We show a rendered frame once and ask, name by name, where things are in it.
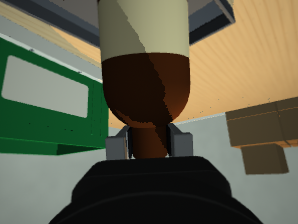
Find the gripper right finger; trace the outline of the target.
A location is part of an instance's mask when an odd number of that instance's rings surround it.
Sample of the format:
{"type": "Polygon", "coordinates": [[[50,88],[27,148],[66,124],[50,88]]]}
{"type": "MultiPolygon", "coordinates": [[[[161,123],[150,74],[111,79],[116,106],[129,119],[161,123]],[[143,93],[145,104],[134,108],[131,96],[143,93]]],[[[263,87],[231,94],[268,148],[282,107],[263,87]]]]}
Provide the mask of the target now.
{"type": "Polygon", "coordinates": [[[193,135],[181,132],[173,123],[166,125],[167,152],[169,157],[193,156],[193,135]]]}

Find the green plastic crate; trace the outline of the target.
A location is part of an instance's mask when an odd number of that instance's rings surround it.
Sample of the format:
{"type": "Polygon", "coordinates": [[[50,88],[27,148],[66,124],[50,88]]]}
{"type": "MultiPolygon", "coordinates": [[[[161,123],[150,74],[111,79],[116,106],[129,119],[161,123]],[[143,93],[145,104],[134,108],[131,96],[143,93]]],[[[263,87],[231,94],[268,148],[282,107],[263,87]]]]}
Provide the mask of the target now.
{"type": "Polygon", "coordinates": [[[0,37],[0,153],[106,149],[103,84],[0,37]]]}

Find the dark grey tray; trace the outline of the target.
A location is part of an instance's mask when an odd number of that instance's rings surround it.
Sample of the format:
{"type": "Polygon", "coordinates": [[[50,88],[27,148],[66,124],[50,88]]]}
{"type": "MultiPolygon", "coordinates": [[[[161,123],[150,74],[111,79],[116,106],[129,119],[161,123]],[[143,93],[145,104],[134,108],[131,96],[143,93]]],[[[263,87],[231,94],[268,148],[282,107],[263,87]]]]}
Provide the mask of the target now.
{"type": "MultiPolygon", "coordinates": [[[[227,0],[187,0],[189,47],[236,23],[227,0]]],[[[0,0],[100,49],[97,0],[0,0]]]]}

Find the dark brown bottle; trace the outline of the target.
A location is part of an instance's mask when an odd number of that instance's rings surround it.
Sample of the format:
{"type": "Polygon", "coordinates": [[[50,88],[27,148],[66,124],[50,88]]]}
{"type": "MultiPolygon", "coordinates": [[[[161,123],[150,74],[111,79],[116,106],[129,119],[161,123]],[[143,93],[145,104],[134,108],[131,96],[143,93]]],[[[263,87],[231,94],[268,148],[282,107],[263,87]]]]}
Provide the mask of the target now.
{"type": "Polygon", "coordinates": [[[132,127],[133,157],[168,155],[166,125],[190,95],[187,0],[97,0],[103,94],[132,127]]]}

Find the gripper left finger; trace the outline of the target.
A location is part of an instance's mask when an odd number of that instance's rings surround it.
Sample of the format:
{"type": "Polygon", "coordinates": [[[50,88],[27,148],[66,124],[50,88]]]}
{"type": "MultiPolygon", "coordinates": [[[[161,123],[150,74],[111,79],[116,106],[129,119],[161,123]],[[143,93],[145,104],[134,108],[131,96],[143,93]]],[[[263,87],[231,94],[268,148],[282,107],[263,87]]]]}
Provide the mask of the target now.
{"type": "Polygon", "coordinates": [[[116,136],[105,139],[106,160],[131,159],[133,154],[132,127],[125,125],[116,136]]]}

